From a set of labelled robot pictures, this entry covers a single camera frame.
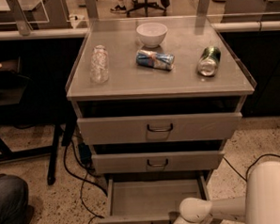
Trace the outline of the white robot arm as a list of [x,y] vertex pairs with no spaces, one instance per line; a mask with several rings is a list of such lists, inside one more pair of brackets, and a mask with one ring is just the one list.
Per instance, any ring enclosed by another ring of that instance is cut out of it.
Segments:
[[244,197],[183,200],[173,224],[207,224],[213,218],[244,224],[280,224],[280,162],[257,165],[248,178]]

